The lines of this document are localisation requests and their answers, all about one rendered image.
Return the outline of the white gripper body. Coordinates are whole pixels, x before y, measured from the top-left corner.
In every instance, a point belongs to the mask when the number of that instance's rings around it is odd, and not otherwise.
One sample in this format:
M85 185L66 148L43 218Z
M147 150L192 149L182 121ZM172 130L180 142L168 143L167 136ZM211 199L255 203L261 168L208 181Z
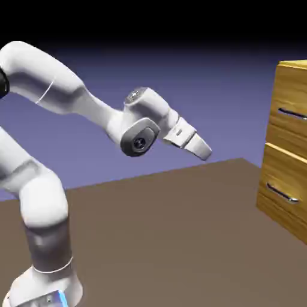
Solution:
M191 137L184 149L202 161L207 160L212 154L210 146L197 133Z

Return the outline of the light wood cabinet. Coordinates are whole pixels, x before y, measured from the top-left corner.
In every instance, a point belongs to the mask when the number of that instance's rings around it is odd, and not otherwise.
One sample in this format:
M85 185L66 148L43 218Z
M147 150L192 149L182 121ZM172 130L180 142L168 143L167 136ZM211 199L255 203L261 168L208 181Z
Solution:
M296 158L303 158L307 163L307 137L277 127L268 121L265 144L267 143L294 154ZM260 192L260 181L256 205L267 216L307 245L307 223L287 213L285 210L278 207L272 200L264 196Z

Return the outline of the wood drawer front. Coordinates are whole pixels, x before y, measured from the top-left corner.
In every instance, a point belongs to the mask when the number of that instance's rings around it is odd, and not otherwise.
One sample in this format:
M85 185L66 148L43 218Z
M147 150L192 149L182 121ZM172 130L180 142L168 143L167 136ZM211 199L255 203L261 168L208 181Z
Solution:
M307 115L307 60L277 65L269 118L271 124L307 137L307 121L280 113L279 108Z
M269 190L267 183L298 198L299 202L289 203ZM294 154L270 143L265 144L260 192L287 213L307 223L307 163L303 158L296 158Z

